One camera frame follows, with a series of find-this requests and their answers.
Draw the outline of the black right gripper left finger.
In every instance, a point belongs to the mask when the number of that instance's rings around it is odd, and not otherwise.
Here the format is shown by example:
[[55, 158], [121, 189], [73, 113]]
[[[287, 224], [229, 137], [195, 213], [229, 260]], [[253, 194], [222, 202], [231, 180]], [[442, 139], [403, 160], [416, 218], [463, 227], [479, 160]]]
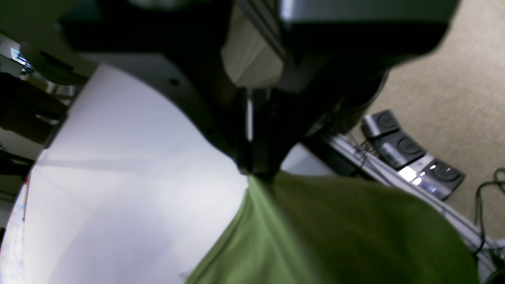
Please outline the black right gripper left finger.
[[232, 0], [81, 0], [59, 17], [78, 54], [160, 92], [205, 139], [251, 173], [245, 89], [225, 71], [221, 49]]

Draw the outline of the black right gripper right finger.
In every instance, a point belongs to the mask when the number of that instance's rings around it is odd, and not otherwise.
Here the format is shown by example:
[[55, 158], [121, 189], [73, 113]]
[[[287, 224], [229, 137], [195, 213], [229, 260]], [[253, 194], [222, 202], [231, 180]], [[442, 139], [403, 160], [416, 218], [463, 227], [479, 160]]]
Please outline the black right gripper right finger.
[[283, 70], [272, 88], [251, 91], [251, 173], [274, 176], [323, 113], [432, 52], [458, 0], [276, 0]]

